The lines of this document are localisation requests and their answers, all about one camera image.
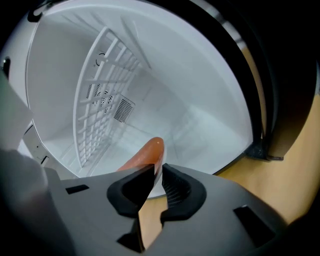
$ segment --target vent grille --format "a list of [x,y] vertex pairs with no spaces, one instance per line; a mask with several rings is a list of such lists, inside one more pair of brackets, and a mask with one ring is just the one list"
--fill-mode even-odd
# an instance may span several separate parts
[[121,123],[125,123],[134,109],[134,106],[133,102],[131,103],[128,99],[123,98],[115,111],[114,119]]

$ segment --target white plastic panel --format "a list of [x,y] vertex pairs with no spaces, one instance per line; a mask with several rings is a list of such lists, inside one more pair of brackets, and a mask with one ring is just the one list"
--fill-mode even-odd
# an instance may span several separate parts
[[[101,31],[109,33],[105,27],[112,31],[110,36],[88,55]],[[108,64],[105,54],[116,38],[119,45]],[[124,45],[140,65],[132,82],[116,91],[119,79],[106,76]],[[82,72],[84,62],[87,67]],[[79,177],[116,171],[156,136],[165,141],[166,162],[209,174],[229,164],[252,142],[245,99],[224,58],[189,23],[147,2],[73,0],[53,6],[35,33],[27,82],[43,144]],[[124,123],[111,114],[116,105],[104,108],[111,100],[118,101],[115,94],[120,91],[134,104]],[[77,154],[83,145],[78,142],[89,136],[85,144],[92,152],[98,137],[90,133],[98,127],[104,131],[100,134],[104,142],[81,166]],[[150,196],[161,194],[160,189]]]
[[73,136],[81,167],[96,150],[110,144],[114,112],[138,64],[132,52],[105,26],[84,61],[75,91]]

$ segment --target orange object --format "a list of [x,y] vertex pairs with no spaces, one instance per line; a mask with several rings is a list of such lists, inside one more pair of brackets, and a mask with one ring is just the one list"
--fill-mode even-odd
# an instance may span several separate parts
[[141,165],[154,164],[157,174],[162,165],[165,153],[165,143],[160,137],[150,139],[144,146],[117,171],[123,171]]

